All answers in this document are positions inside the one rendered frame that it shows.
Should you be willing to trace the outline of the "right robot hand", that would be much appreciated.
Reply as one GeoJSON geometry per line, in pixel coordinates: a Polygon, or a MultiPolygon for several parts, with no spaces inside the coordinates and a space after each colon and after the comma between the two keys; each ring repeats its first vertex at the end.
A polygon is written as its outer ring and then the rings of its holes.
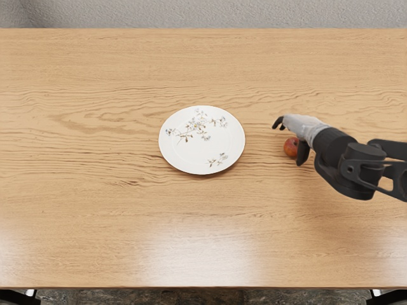
{"type": "Polygon", "coordinates": [[[331,126],[313,116],[300,114],[285,114],[278,117],[272,125],[272,129],[288,129],[299,139],[296,157],[296,165],[301,166],[309,157],[310,150],[314,148],[316,136],[331,126]]]}

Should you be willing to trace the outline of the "white floral plate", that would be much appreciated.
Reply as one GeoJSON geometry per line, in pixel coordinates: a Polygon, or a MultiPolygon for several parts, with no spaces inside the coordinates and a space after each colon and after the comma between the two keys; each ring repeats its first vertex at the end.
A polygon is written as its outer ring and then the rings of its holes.
{"type": "Polygon", "coordinates": [[[234,165],[245,147],[245,132],[228,111],[198,105],[169,116],[158,134],[163,158],[193,175],[211,175],[234,165]]]}

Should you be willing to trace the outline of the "small red apple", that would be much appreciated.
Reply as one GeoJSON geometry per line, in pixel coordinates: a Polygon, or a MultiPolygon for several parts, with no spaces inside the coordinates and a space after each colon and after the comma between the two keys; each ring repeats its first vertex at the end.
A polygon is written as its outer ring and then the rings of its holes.
{"type": "Polygon", "coordinates": [[[289,137],[288,139],[286,139],[283,146],[286,156],[292,159],[296,159],[298,155],[299,143],[300,140],[297,137],[289,137]]]}

